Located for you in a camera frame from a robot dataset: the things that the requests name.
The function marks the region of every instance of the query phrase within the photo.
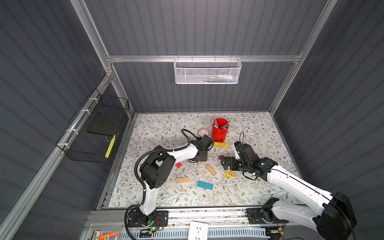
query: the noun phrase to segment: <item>brown block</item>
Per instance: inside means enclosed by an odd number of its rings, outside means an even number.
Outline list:
[[[214,176],[214,175],[216,175],[216,171],[208,164],[208,165],[206,165],[205,166],[207,169],[208,169],[208,171]]]
[[[189,177],[180,177],[180,178],[176,178],[176,183],[179,184],[179,183],[183,183],[183,182],[189,182]]]

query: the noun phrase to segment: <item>white wire basket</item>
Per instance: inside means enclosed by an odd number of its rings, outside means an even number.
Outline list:
[[[177,84],[236,84],[241,61],[239,58],[189,57],[175,58]]]

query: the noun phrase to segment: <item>yellow label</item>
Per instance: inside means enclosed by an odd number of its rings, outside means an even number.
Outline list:
[[[116,139],[116,135],[113,135],[113,138],[111,139],[111,142],[109,143],[107,153],[105,154],[105,158],[108,158],[109,155],[111,154],[113,144],[115,143],[115,139]]]
[[[226,142],[215,142],[214,145],[219,147],[228,147],[228,143]]]

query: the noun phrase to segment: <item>patterned work surface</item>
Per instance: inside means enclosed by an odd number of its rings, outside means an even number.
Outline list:
[[[172,148],[184,144],[186,139],[180,132],[182,128],[197,135],[197,131],[205,127],[211,133],[213,116],[213,113],[139,114],[109,207],[128,207],[141,202],[142,186],[133,174],[133,167],[142,154],[157,145]],[[228,179],[218,159],[219,155],[234,156],[231,146],[244,131],[244,143],[251,145],[256,154],[269,157],[298,175],[270,114],[215,113],[215,116],[231,122],[226,139],[230,146],[214,146],[208,152],[208,161],[201,165],[182,161],[181,168],[174,166],[167,181],[160,187],[157,206],[260,205],[270,197],[300,204],[296,197],[278,186],[261,179],[246,179],[239,171],[235,177]],[[207,164],[215,169],[215,176],[205,168]],[[176,184],[178,177],[189,177],[189,182]],[[212,183],[214,189],[197,187],[198,181]]]

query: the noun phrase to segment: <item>red pen holder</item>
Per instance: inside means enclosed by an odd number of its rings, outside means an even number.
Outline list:
[[[228,121],[223,119],[223,118],[216,118],[216,122],[217,122],[217,126],[218,127],[222,127],[222,126],[224,126],[225,124],[228,123]],[[229,128],[227,128],[227,129],[219,129],[219,128],[215,127],[214,125],[212,125],[212,135],[211,135],[212,141],[214,141],[214,142],[224,142],[225,139],[227,138],[228,129]]]

